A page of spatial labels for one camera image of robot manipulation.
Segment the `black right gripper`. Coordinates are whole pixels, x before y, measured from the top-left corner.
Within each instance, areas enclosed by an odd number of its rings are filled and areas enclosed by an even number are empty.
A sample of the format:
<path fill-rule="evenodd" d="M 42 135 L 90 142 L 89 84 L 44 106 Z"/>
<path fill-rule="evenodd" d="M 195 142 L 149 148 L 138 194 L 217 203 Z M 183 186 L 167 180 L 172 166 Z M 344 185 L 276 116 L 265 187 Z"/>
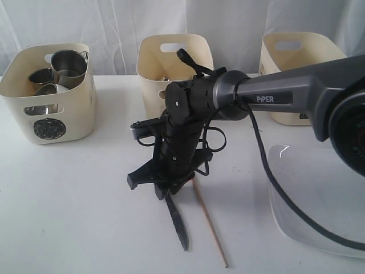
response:
<path fill-rule="evenodd" d="M 155 183 L 155 194 L 163 200 L 169 192 L 175 195 L 191 179 L 195 172 L 208 174 L 199 169 L 213 157 L 201 134 L 205 129 L 205 120 L 188 119 L 178 124 L 170 115 L 156 119 L 153 125 L 155 148 L 153 158 L 127 175 L 131 190 L 140 184 Z"/>

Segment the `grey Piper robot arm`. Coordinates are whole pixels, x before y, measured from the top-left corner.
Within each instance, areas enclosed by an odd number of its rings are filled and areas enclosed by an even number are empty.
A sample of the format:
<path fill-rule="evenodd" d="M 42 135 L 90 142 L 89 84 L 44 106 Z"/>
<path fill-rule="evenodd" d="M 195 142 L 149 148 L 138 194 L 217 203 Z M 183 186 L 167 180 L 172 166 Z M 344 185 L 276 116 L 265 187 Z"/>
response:
<path fill-rule="evenodd" d="M 135 139 L 154 137 L 153 157 L 127 176 L 131 189 L 155 185 L 156 195 L 177 193 L 213 150 L 204 141 L 212 120 L 241 120 L 249 111 L 305 114 L 319 141 L 330 140 L 340 158 L 364 174 L 364 56 L 318 63 L 255 78 L 237 70 L 197 65 L 191 80 L 165 89 L 161 117 L 132 124 Z"/>

